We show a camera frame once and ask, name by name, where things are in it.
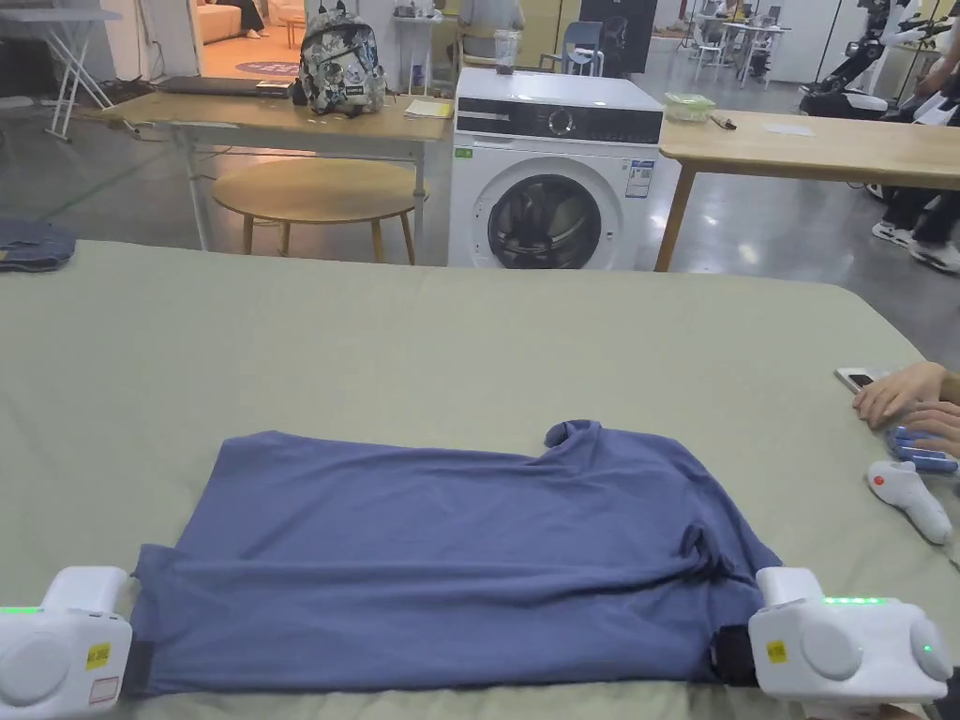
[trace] doorway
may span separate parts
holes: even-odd
[[[265,25],[260,39],[247,37],[239,8],[196,0],[197,54],[208,78],[294,80],[303,40],[302,0],[252,0]]]

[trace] human hand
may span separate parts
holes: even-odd
[[[915,363],[865,387],[853,399],[853,409],[877,429],[910,403],[939,400],[946,376],[942,365]]]
[[[928,98],[934,93],[940,92],[949,77],[949,68],[946,65],[931,70],[929,75],[921,78],[920,82],[917,83],[917,94],[921,97]]]
[[[960,458],[960,406],[952,402],[921,402],[903,419],[910,432],[924,432],[937,438],[915,440],[921,450],[939,450]]]

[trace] white controller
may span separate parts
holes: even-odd
[[[867,472],[867,484],[888,505],[903,510],[925,538],[937,545],[950,539],[953,526],[937,498],[930,494],[913,463],[883,460]]]

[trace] washing machine label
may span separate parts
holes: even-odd
[[[650,193],[650,180],[654,177],[654,167],[656,164],[654,160],[631,160],[625,197],[647,197]]]

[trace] backpack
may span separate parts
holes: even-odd
[[[343,0],[333,12],[320,5],[300,47],[294,104],[309,105],[318,115],[377,112],[387,94],[383,76],[373,28],[348,12]]]

